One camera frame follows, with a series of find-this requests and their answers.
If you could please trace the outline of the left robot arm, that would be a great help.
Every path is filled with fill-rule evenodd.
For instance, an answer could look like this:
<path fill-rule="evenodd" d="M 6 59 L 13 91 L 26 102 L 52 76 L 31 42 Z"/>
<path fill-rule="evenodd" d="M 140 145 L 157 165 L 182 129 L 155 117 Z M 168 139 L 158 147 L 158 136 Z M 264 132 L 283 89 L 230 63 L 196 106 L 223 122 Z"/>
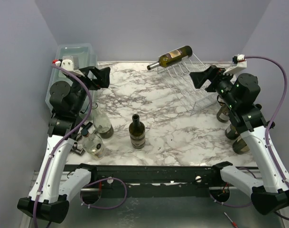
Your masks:
<path fill-rule="evenodd" d="M 49 89 L 53 109 L 48 124 L 45 156 L 31 191 L 18 201 L 17 208 L 33 218 L 35 227 L 38 226 L 38 219 L 62 223 L 72 198 L 82 187 L 91 188 L 97 184 L 97 169 L 86 164 L 80 164 L 65 183 L 61 184 L 60 181 L 79 129 L 89 117 L 88 114 L 84 118 L 80 116 L 85 99 L 92 98 L 91 90 L 110 85 L 109 67 L 98 69 L 89 66 L 79 69 L 77 73 L 55 64 L 52 67 L 62 71 L 72 84 L 56 81 Z"/>

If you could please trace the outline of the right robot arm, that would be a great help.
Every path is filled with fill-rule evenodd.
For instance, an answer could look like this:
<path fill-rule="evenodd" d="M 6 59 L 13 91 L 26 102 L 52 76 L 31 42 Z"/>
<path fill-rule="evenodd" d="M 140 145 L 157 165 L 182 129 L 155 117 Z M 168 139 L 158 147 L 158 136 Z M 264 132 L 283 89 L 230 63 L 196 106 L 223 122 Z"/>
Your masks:
<path fill-rule="evenodd" d="M 262 215 L 288 207 L 289 174 L 266 132 L 267 122 L 254 103 L 261 91 L 258 78 L 242 73 L 232 83 L 233 75 L 215 65 L 189 75 L 196 89 L 209 80 L 206 92 L 218 93 L 228 106 L 230 122 L 249 147 L 262 177 L 257 180 L 229 162 L 222 162 L 214 165 L 217 171 L 211 173 L 211 182 L 216 186 L 228 182 L 237 187 L 251 198 L 253 206 Z"/>

